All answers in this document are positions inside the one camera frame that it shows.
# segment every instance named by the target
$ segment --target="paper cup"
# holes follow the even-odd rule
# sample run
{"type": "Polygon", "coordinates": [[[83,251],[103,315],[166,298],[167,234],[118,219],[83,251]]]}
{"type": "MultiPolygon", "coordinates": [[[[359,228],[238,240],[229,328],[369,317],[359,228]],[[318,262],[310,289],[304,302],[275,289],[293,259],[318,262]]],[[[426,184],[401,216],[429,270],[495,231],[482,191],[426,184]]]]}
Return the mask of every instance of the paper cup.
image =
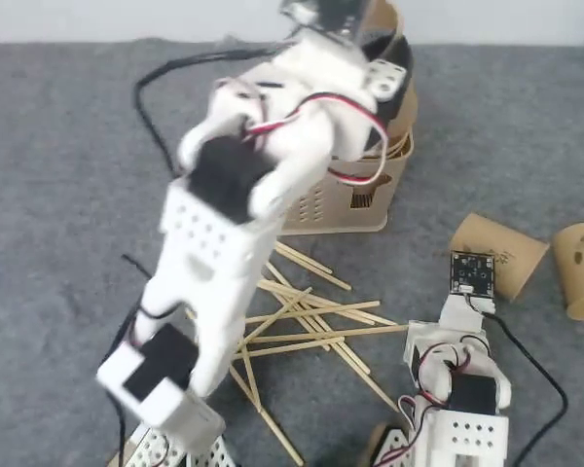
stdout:
{"type": "Polygon", "coordinates": [[[584,320],[584,224],[575,224],[554,237],[554,256],[563,283],[566,314],[584,320]]]}
{"type": "Polygon", "coordinates": [[[453,250],[495,256],[495,292],[515,300],[549,248],[486,217],[471,213],[460,224],[450,244],[453,250]]]}

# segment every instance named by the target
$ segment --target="floor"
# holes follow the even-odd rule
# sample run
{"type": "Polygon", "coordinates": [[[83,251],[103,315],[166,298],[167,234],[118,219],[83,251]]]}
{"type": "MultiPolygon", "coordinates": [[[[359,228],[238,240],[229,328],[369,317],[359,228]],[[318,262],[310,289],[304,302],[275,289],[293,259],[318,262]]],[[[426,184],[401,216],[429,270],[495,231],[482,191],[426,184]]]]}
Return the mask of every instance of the floor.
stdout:
{"type": "MultiPolygon", "coordinates": [[[[156,262],[167,181],[130,86],[170,57],[213,47],[0,45],[0,465],[100,466],[115,452],[117,420],[93,376],[143,286],[120,255],[156,262]]],[[[354,291],[278,262],[299,287],[380,299],[381,313],[400,322],[437,319],[447,294],[442,253],[470,211],[543,240],[584,221],[583,50],[446,46],[415,55],[417,149],[385,230],[290,239],[354,291]]],[[[176,144],[202,118],[212,80],[246,66],[206,65],[148,90],[165,136],[176,144]]],[[[274,307],[258,294],[251,312],[274,307]]],[[[570,398],[527,464],[584,466],[584,323],[566,317],[551,253],[498,312],[570,398]]],[[[513,383],[512,458],[560,401],[495,327],[489,333],[513,383]]],[[[404,335],[350,344],[389,395],[412,390],[404,335]]],[[[331,353],[264,357],[255,367],[265,405],[308,465],[354,465],[373,427],[392,418],[331,353]]],[[[231,381],[212,405],[238,462],[292,465],[231,381]]]]}

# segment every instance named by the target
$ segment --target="wooden stick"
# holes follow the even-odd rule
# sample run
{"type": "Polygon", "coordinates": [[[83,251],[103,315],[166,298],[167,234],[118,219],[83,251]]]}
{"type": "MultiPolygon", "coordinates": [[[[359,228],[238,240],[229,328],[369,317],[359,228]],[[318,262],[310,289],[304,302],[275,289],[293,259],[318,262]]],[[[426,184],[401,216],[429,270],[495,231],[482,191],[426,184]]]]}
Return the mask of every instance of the wooden stick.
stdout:
{"type": "Polygon", "coordinates": [[[359,368],[359,370],[361,370],[365,375],[369,375],[372,373],[370,367],[368,367],[365,364],[365,362],[361,360],[361,357],[359,357],[359,355],[354,353],[354,351],[350,348],[348,344],[342,342],[340,344],[340,348],[344,351],[346,355],[348,355],[348,357],[350,357],[350,360],[352,360],[354,364],[359,368]]]}
{"type": "Polygon", "coordinates": [[[310,258],[309,256],[304,255],[300,251],[297,251],[294,248],[281,243],[280,241],[278,241],[274,245],[274,251],[276,251],[279,255],[284,256],[288,260],[290,259],[290,256],[293,256],[295,258],[298,258],[301,261],[304,261],[305,263],[307,263],[309,265],[314,266],[315,268],[322,270],[323,272],[326,272],[327,274],[333,274],[332,269],[327,268],[326,266],[324,266],[324,265],[320,264],[318,261],[316,261],[314,258],[310,258]]]}
{"type": "MultiPolygon", "coordinates": [[[[293,297],[294,295],[296,295],[297,293],[300,292],[292,287],[287,287],[285,285],[277,284],[276,282],[273,282],[273,281],[267,280],[267,279],[261,279],[258,282],[258,288],[265,290],[267,292],[270,292],[270,293],[277,292],[278,294],[280,294],[284,297],[293,297]]],[[[337,302],[332,302],[330,300],[323,299],[322,297],[318,297],[318,296],[312,295],[312,294],[308,294],[303,299],[303,302],[308,303],[309,305],[318,306],[318,307],[329,306],[329,305],[339,305],[337,302]]],[[[357,315],[358,311],[360,311],[360,310],[350,309],[348,311],[338,311],[337,314],[339,314],[340,316],[343,316],[344,318],[348,318],[348,319],[351,319],[353,321],[357,321],[359,323],[367,324],[369,326],[374,326],[376,324],[371,319],[364,318],[362,316],[358,316],[357,315]]]]}
{"type": "Polygon", "coordinates": [[[299,300],[301,300],[309,292],[311,292],[311,287],[308,287],[303,292],[301,292],[299,295],[294,297],[294,299],[292,301],[290,301],[287,304],[285,304],[284,306],[282,306],[277,313],[267,316],[266,320],[260,320],[260,321],[264,321],[264,322],[262,324],[260,324],[251,334],[249,334],[246,338],[244,338],[244,341],[242,342],[242,344],[247,345],[248,343],[251,342],[251,340],[253,338],[259,336],[264,331],[266,331],[278,318],[280,318],[284,313],[286,313],[288,309],[290,309],[292,306],[294,306],[294,304],[297,304],[299,302],[299,300]]]}
{"type": "Polygon", "coordinates": [[[285,435],[281,431],[281,428],[279,428],[277,426],[277,424],[274,422],[273,418],[269,415],[268,412],[266,412],[264,407],[262,407],[262,409],[257,408],[255,401],[251,397],[251,390],[247,387],[246,383],[242,380],[242,377],[238,374],[238,372],[236,371],[236,369],[234,367],[230,368],[230,374],[232,375],[232,378],[237,383],[237,385],[240,387],[240,389],[242,390],[242,392],[244,393],[246,398],[249,401],[251,401],[251,404],[253,404],[253,406],[257,410],[257,413],[262,416],[262,418],[264,419],[264,421],[266,421],[266,424],[269,425],[269,428],[271,428],[271,431],[274,433],[274,435],[279,440],[281,445],[285,448],[285,450],[288,452],[288,454],[290,454],[290,457],[292,457],[292,460],[294,460],[294,463],[296,465],[298,465],[299,467],[302,467],[303,465],[305,465],[305,462],[303,461],[303,458],[301,457],[301,455],[294,449],[294,447],[292,446],[292,443],[290,443],[290,441],[285,437],[285,435]]]}
{"type": "Polygon", "coordinates": [[[390,319],[383,318],[382,316],[378,316],[377,314],[369,313],[367,311],[362,311],[360,309],[355,311],[355,314],[359,316],[363,316],[364,318],[368,318],[372,321],[376,321],[377,323],[384,324],[386,326],[398,326],[398,323],[395,321],[391,321],[390,319]]]}
{"type": "Polygon", "coordinates": [[[343,338],[348,336],[367,336],[373,334],[400,333],[406,331],[406,325],[379,326],[377,328],[344,329],[342,331],[322,331],[310,334],[286,334],[282,336],[263,336],[255,338],[252,343],[274,343],[287,341],[307,341],[315,339],[343,338]]]}
{"type": "Polygon", "coordinates": [[[343,316],[344,318],[351,319],[352,321],[356,321],[358,323],[367,324],[368,326],[374,326],[375,323],[373,320],[364,318],[363,316],[359,316],[357,313],[361,311],[360,309],[351,309],[349,311],[340,311],[336,314],[343,316]]]}
{"type": "MultiPolygon", "coordinates": [[[[267,292],[277,292],[278,294],[283,295],[284,297],[294,297],[295,295],[299,294],[301,291],[295,289],[294,287],[290,287],[287,285],[279,284],[272,280],[268,279],[260,279],[257,284],[258,288],[262,290],[266,290],[267,292]]],[[[312,306],[335,306],[341,305],[337,302],[333,302],[332,300],[325,299],[324,297],[318,297],[317,295],[308,294],[304,299],[303,302],[306,302],[312,306]]]]}
{"type": "Polygon", "coordinates": [[[255,380],[255,375],[253,374],[253,366],[251,365],[251,359],[249,358],[249,352],[246,349],[246,345],[242,346],[241,351],[242,360],[244,360],[244,368],[246,369],[246,376],[249,379],[251,393],[253,394],[253,400],[255,401],[255,408],[260,411],[262,409],[262,401],[260,400],[260,393],[257,390],[257,381],[255,380]]]}
{"type": "Polygon", "coordinates": [[[338,352],[340,354],[340,356],[348,363],[348,365],[354,370],[355,373],[357,373],[359,375],[359,377],[361,377],[361,379],[363,379],[363,381],[370,386],[370,388],[377,393],[377,395],[383,399],[383,401],[388,404],[394,411],[396,411],[397,413],[400,413],[400,410],[398,409],[398,406],[389,398],[389,396],[387,396],[387,394],[385,394],[385,392],[381,389],[381,387],[376,384],[374,382],[373,379],[371,379],[368,375],[366,375],[365,373],[363,373],[363,371],[352,361],[350,360],[350,358],[344,353],[343,350],[341,350],[340,348],[336,347],[335,348],[336,352],[338,352]]]}
{"type": "MultiPolygon", "coordinates": [[[[288,279],[285,278],[285,276],[280,273],[278,270],[276,270],[276,268],[271,265],[271,267],[269,268],[269,270],[273,273],[273,275],[279,280],[279,282],[281,282],[283,285],[287,285],[290,286],[290,281],[288,281],[288,279]]],[[[301,308],[305,308],[308,309],[310,306],[304,303],[300,304],[301,308]]],[[[321,317],[321,316],[314,316],[314,317],[310,317],[307,318],[310,321],[310,324],[312,325],[312,327],[316,330],[316,331],[333,331],[333,329],[331,329],[329,327],[329,324],[321,317]]],[[[339,342],[336,344],[337,347],[341,348],[349,357],[351,360],[353,360],[353,362],[355,362],[359,368],[365,373],[367,372],[368,374],[370,374],[370,368],[363,363],[363,360],[361,360],[353,351],[350,347],[348,347],[348,345],[346,345],[344,342],[339,342]]]]}
{"type": "MultiPolygon", "coordinates": [[[[291,345],[279,345],[271,348],[261,348],[259,350],[249,350],[249,357],[263,357],[265,355],[275,355],[278,353],[292,352],[295,350],[305,350],[306,348],[320,347],[327,343],[343,342],[344,338],[321,339],[312,342],[293,343],[291,345]]],[[[242,355],[237,353],[234,355],[234,360],[239,360],[242,355]]]]}
{"type": "MultiPolygon", "coordinates": [[[[315,316],[315,320],[321,329],[326,332],[333,332],[333,328],[329,326],[329,323],[327,323],[322,316],[315,316]]],[[[370,367],[368,367],[364,361],[361,360],[361,358],[359,358],[356,353],[354,353],[354,351],[348,346],[347,343],[340,342],[338,343],[338,347],[341,348],[352,359],[352,361],[357,364],[363,373],[366,375],[370,374],[370,367]]]]}
{"type": "MultiPolygon", "coordinates": [[[[279,281],[279,282],[283,282],[286,281],[285,277],[283,276],[283,274],[281,274],[281,272],[278,271],[277,268],[275,268],[270,261],[266,262],[266,268],[271,272],[271,274],[279,281]]],[[[282,304],[285,305],[286,304],[286,299],[283,298],[282,295],[279,295],[275,292],[272,292],[273,296],[282,304]]],[[[303,309],[301,308],[301,304],[295,304],[294,305],[294,310],[295,311],[302,311],[303,309]]],[[[312,318],[310,316],[305,317],[305,318],[296,318],[297,322],[303,327],[303,329],[305,329],[308,333],[314,333],[316,328],[315,328],[315,323],[312,321],[312,318]]],[[[324,348],[327,352],[329,350],[331,350],[331,347],[329,345],[322,345],[322,348],[324,348]]]]}
{"type": "Polygon", "coordinates": [[[374,308],[374,307],[378,306],[380,303],[381,302],[362,302],[360,304],[326,306],[325,308],[310,308],[310,309],[304,309],[303,311],[290,311],[290,312],[285,313],[285,314],[281,313],[281,310],[279,310],[275,314],[266,314],[266,315],[262,315],[262,316],[251,316],[250,318],[246,318],[246,323],[251,324],[251,323],[260,323],[262,321],[265,321],[265,322],[274,321],[273,318],[275,316],[276,316],[275,319],[277,319],[277,318],[286,319],[286,318],[314,316],[317,314],[325,314],[325,313],[335,313],[338,311],[350,310],[351,307],[354,307],[354,308],[374,308]]]}
{"type": "Polygon", "coordinates": [[[321,270],[321,269],[317,268],[316,266],[313,266],[309,263],[306,263],[303,260],[300,260],[296,256],[290,255],[290,256],[286,256],[286,258],[288,260],[290,260],[291,262],[296,263],[301,268],[305,268],[308,271],[313,272],[315,275],[322,277],[324,280],[328,280],[332,284],[337,285],[341,289],[348,290],[348,291],[352,290],[352,287],[350,286],[350,284],[346,284],[343,280],[338,279],[337,277],[334,277],[333,275],[326,273],[324,270],[321,270]]]}

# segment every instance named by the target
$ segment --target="white wall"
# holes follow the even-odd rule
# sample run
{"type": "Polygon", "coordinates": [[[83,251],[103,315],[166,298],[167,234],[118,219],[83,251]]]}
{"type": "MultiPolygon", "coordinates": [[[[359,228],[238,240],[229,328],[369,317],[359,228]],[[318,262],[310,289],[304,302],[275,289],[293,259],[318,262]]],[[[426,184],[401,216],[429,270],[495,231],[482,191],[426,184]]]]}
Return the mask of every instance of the white wall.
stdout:
{"type": "MultiPolygon", "coordinates": [[[[280,0],[0,0],[0,42],[250,41],[290,28],[280,0]]],[[[584,45],[584,0],[399,0],[414,43],[584,45]]]]}

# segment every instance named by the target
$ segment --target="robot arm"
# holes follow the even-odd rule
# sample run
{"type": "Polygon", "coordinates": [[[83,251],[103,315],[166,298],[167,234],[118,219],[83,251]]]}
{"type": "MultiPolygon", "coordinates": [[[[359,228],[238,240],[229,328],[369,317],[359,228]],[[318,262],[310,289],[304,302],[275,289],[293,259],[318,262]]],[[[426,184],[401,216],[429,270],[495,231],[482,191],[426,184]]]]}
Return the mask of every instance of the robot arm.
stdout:
{"type": "Polygon", "coordinates": [[[501,467],[511,384],[491,357],[482,315],[494,313],[493,257],[453,252],[451,293],[439,323],[410,322],[405,361],[416,387],[414,467],[501,467]]]}
{"type": "MultiPolygon", "coordinates": [[[[343,2],[351,3],[365,8],[368,2],[343,2]]],[[[384,124],[408,84],[408,47],[409,69],[369,62],[350,29],[334,29],[337,22],[322,27],[320,12],[305,16],[304,8],[288,11],[310,25],[299,43],[238,78],[219,80],[206,119],[182,139],[182,175],[167,190],[163,251],[131,344],[123,342],[97,373],[123,405],[188,452],[206,450],[224,428],[202,398],[220,384],[237,351],[285,210],[327,174],[333,158],[358,160],[372,143],[372,128],[382,139],[384,162],[384,124]],[[199,352],[168,330],[178,305],[196,316],[199,352]],[[193,354],[194,367],[163,372],[178,354],[193,354]]],[[[381,169],[374,177],[338,176],[368,184],[381,169]]]]}

